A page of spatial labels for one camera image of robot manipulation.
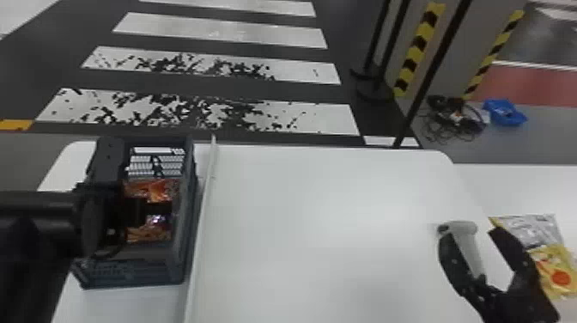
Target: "dark blue basket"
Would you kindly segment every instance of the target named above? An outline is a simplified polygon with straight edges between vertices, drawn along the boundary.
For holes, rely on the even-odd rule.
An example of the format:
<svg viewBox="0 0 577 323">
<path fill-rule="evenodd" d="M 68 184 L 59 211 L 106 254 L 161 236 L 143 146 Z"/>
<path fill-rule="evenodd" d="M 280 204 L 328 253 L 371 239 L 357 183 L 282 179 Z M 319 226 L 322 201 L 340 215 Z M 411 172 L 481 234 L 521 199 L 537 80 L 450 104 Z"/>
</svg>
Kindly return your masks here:
<svg viewBox="0 0 577 323">
<path fill-rule="evenodd" d="M 498 125 L 519 126 L 527 121 L 509 100 L 486 100 L 483 109 L 489 111 L 491 121 Z"/>
<path fill-rule="evenodd" d="M 184 281 L 190 267 L 198 222 L 194 207 L 197 196 L 194 144 L 192 140 L 183 138 L 155 141 L 139 143 L 127 138 L 102 138 L 90 162 L 87 180 L 108 181 L 128 176 L 125 169 L 130 163 L 132 146 L 147 144 L 152 147 L 166 145 L 184 148 L 179 196 L 173 201 L 173 214 L 177 216 L 172 223 L 171 240 L 129 244 L 107 260 L 75 260 L 70 269 L 84 289 L 166 285 Z"/>
</svg>

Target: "stanchion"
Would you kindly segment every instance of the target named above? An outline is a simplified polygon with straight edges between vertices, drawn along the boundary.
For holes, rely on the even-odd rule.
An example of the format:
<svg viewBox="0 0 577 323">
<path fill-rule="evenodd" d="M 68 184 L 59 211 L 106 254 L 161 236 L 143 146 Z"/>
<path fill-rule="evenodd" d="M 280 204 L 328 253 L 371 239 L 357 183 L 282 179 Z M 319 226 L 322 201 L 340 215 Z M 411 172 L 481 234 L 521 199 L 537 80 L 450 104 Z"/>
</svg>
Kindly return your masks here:
<svg viewBox="0 0 577 323">
<path fill-rule="evenodd" d="M 383 33 L 383 25 L 385 24 L 386 16 L 389 14 L 389 6 L 391 5 L 391 0 L 385 0 L 383 6 L 379 12 L 379 18 L 377 19 L 377 25 L 374 27 L 373 38 L 371 39 L 371 44 L 368 47 L 368 53 L 365 60 L 362 62 L 361 66 L 352 66 L 350 68 L 350 74 L 360 80 L 372 80 L 375 78 L 375 74 L 371 74 L 371 63 L 373 62 L 374 52 L 377 50 L 377 45 L 379 44 L 380 36 Z"/>
<path fill-rule="evenodd" d="M 459 31 L 459 27 L 461 27 L 465 15 L 471 6 L 471 2 L 472 0 L 461 0 L 459 3 L 457 11 L 452 17 L 451 22 L 449 23 L 449 27 L 446 29 L 443 40 L 440 42 L 439 50 L 437 50 L 437 53 L 434 55 L 433 62 L 428 67 L 427 74 L 425 74 L 425 78 L 422 81 L 421 87 L 416 93 L 415 99 L 410 106 L 409 112 L 404 119 L 403 125 L 401 125 L 401 131 L 398 133 L 395 142 L 392 144 L 394 149 L 399 149 L 401 147 L 401 143 L 403 143 L 404 138 L 407 136 L 410 125 L 413 123 L 413 120 L 415 119 L 421 104 L 425 100 L 425 96 L 427 95 L 428 90 L 431 88 L 434 76 L 437 74 L 440 65 L 443 63 L 446 53 L 449 51 L 449 47 L 452 44 L 452 40 L 455 38 L 455 35 Z"/>
<path fill-rule="evenodd" d="M 372 82 L 361 82 L 356 87 L 356 93 L 365 101 L 371 101 L 373 103 L 382 103 L 390 101 L 394 98 L 395 94 L 392 92 L 391 88 L 385 84 L 385 73 L 391 61 L 392 52 L 397 44 L 398 35 L 403 26 L 404 18 L 407 16 L 407 11 L 409 9 L 410 0 L 403 0 L 400 7 L 398 8 L 397 17 L 391 31 L 391 38 L 386 44 L 385 53 L 383 53 L 383 58 L 380 61 L 379 72 Z"/>
</svg>

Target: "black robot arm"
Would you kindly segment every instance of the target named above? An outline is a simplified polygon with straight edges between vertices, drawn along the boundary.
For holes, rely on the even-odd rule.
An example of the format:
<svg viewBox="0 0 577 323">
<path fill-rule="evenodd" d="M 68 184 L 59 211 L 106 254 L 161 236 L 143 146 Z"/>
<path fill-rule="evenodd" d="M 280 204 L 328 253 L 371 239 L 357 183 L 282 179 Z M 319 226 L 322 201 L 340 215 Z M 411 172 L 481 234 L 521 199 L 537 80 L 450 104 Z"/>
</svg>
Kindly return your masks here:
<svg viewBox="0 0 577 323">
<path fill-rule="evenodd" d="M 51 322 L 72 260 L 112 257 L 143 221 L 142 202 L 119 182 L 0 192 L 0 321 Z"/>
</svg>

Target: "snack bag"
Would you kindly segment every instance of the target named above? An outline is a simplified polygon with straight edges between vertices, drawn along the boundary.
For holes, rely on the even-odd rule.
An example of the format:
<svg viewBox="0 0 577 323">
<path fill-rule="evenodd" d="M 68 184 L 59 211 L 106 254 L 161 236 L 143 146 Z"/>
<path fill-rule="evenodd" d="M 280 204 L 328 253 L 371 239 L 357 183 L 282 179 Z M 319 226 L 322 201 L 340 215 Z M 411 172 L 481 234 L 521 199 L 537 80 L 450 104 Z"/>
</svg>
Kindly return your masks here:
<svg viewBox="0 0 577 323">
<path fill-rule="evenodd" d="M 577 297 L 577 271 L 563 246 L 553 215 L 495 216 L 489 220 L 514 235 L 535 261 L 541 285 L 551 299 Z"/>
</svg>

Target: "crosswalk stripe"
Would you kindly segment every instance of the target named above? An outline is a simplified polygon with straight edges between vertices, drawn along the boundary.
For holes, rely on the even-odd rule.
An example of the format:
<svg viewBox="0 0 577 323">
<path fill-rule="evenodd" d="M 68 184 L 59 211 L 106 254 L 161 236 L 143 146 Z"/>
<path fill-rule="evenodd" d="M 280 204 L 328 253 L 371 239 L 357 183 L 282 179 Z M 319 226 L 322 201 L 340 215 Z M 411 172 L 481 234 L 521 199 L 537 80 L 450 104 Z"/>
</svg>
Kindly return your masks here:
<svg viewBox="0 0 577 323">
<path fill-rule="evenodd" d="M 97 47 L 82 67 L 96 70 L 231 76 L 270 81 L 341 83 L 337 68 L 331 63 L 109 46 Z"/>
<path fill-rule="evenodd" d="M 558 4 L 562 6 L 577 7 L 577 1 L 575 0 L 529 0 L 529 2 L 541 3 L 541 4 Z"/>
<path fill-rule="evenodd" d="M 549 18 L 564 21 L 577 21 L 577 12 L 575 11 L 549 8 L 537 8 L 537 11 L 547 15 Z"/>
<path fill-rule="evenodd" d="M 346 104 L 62 88 L 36 121 L 358 136 Z"/>
<path fill-rule="evenodd" d="M 317 28 L 289 27 L 236 21 L 184 18 L 129 12 L 115 33 L 326 48 Z"/>
<path fill-rule="evenodd" d="M 285 0 L 141 0 L 145 3 L 178 4 L 213 9 L 243 10 L 278 15 L 314 17 L 312 3 Z"/>
</svg>

